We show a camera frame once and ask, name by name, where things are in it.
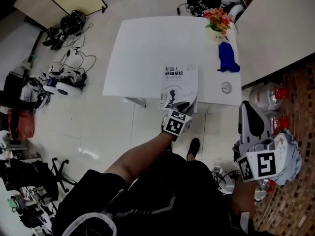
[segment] red bag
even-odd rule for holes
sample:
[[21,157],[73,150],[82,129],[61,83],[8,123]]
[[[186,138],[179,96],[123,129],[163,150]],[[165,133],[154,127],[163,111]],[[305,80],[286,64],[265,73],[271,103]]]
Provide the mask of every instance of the red bag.
[[8,128],[10,138],[23,140],[31,138],[35,132],[34,115],[31,112],[9,110]]

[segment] white table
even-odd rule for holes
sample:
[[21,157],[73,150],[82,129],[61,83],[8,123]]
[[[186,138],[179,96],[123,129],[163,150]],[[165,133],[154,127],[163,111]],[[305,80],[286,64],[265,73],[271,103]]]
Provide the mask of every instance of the white table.
[[[198,65],[198,102],[239,106],[240,73],[219,72],[218,44],[197,17],[151,17],[125,20],[119,29],[108,65],[103,95],[127,98],[142,107],[145,99],[160,98],[166,64]],[[234,29],[227,37],[239,63]],[[232,92],[222,91],[229,82]]]

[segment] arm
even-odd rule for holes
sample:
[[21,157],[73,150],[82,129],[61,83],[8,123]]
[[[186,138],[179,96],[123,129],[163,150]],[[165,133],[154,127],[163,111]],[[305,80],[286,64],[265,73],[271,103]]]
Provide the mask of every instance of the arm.
[[163,132],[152,140],[128,150],[105,173],[117,174],[127,184],[131,184],[166,151],[174,137]]
[[236,216],[249,211],[250,219],[253,220],[256,210],[254,203],[256,185],[256,181],[244,183],[242,177],[238,178],[231,203],[231,208]]

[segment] flower pot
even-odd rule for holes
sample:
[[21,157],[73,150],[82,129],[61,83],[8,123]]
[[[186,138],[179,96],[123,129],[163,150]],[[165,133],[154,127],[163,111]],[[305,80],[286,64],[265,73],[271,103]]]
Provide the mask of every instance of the flower pot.
[[210,27],[206,28],[206,33],[207,33],[208,39],[215,41],[219,44],[221,44],[222,42],[228,42],[226,37],[224,35],[222,35],[221,32],[212,30]]

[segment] black shirt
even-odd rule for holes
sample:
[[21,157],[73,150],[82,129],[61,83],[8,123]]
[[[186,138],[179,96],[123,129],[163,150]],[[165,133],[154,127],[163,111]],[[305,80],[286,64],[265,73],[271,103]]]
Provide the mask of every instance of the black shirt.
[[59,205],[54,236],[82,214],[105,207],[113,214],[117,235],[243,234],[232,229],[229,209],[207,166],[171,152],[131,187],[118,175],[89,170]]

